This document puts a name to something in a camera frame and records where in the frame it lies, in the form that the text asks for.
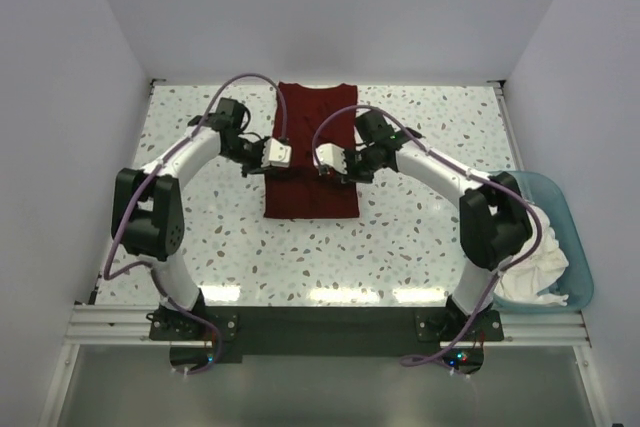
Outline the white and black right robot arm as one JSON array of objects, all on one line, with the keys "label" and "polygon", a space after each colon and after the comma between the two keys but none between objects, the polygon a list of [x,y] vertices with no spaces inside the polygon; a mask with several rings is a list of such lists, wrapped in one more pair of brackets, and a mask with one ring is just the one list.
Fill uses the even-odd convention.
[{"label": "white and black right robot arm", "polygon": [[499,276],[532,255],[529,241],[539,242],[540,219],[508,172],[475,170],[426,145],[419,133],[393,128],[380,111],[356,118],[364,146],[344,148],[314,143],[314,163],[330,170],[343,183],[372,183],[389,169],[433,190],[458,211],[460,249],[465,265],[447,296],[445,326],[459,340],[481,327],[479,313],[493,301]]}]

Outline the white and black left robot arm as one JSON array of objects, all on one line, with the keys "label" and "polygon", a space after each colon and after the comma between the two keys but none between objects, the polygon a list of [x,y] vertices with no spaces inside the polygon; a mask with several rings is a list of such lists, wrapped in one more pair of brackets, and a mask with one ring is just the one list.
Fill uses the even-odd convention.
[{"label": "white and black left robot arm", "polygon": [[200,337],[209,321],[202,291],[182,254],[182,188],[218,157],[237,164],[244,177],[268,171],[263,158],[271,139],[245,138],[250,121],[244,104],[223,98],[214,112],[194,117],[184,136],[155,161],[141,169],[123,168],[116,175],[113,244],[103,278],[145,267],[160,295],[159,321],[173,316],[173,329],[185,339]]}]

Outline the dark red t-shirt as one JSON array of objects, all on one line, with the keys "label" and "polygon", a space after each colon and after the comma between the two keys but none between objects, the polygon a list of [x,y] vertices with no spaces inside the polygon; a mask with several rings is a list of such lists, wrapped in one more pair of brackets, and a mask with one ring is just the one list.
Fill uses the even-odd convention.
[{"label": "dark red t-shirt", "polygon": [[287,111],[276,109],[272,135],[279,137],[287,120],[292,147],[287,169],[265,176],[265,212],[269,219],[350,219],[360,216],[356,186],[321,176],[312,156],[312,139],[320,124],[338,110],[358,103],[358,88],[340,84],[310,88],[278,84]]}]

